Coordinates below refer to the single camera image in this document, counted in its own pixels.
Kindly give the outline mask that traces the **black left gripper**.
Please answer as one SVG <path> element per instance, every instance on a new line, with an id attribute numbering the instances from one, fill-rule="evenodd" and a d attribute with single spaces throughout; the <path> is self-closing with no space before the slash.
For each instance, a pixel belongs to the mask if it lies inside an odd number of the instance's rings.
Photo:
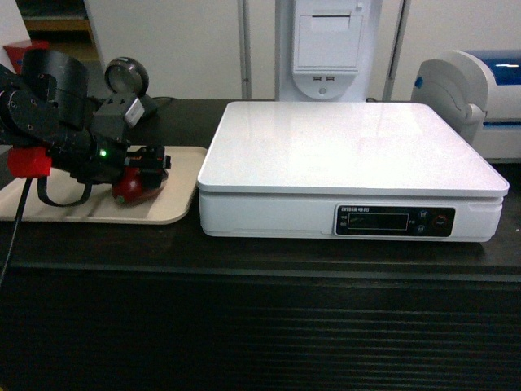
<path id="1" fill-rule="evenodd" d="M 114 183 L 123 174 L 124 165 L 140 168 L 138 182 L 144 191 L 161 188 L 168 179 L 171 157 L 164 146 L 127 152 L 127 129 L 126 125 L 92 125 L 89 130 L 53 125 L 45 130 L 52 166 L 82 183 Z"/>

